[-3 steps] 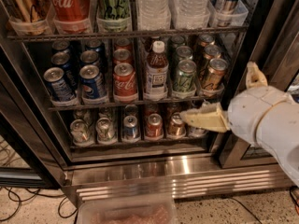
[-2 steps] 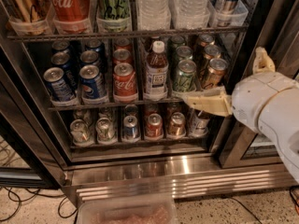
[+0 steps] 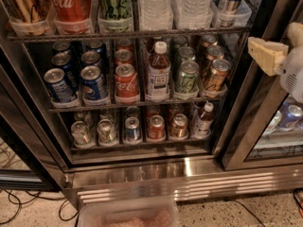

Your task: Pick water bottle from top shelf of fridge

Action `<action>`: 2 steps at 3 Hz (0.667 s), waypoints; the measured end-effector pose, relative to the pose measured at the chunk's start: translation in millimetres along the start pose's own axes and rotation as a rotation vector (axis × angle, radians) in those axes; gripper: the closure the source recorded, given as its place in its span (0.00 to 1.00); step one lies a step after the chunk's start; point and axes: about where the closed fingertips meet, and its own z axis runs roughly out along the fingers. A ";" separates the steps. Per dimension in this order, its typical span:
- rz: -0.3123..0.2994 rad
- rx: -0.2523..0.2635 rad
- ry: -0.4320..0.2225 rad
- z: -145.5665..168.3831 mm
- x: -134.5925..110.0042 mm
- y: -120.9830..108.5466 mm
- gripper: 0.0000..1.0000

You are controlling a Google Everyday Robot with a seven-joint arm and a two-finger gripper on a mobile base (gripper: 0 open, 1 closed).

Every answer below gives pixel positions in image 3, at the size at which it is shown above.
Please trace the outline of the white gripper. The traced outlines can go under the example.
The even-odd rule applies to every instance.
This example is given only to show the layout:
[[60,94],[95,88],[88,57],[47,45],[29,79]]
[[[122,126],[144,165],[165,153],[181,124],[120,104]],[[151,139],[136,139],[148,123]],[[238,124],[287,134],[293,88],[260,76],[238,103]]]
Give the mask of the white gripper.
[[280,75],[282,68],[281,87],[295,101],[303,103],[303,24],[290,23],[287,37],[295,47],[289,55],[288,45],[256,37],[248,38],[248,53],[268,76]]

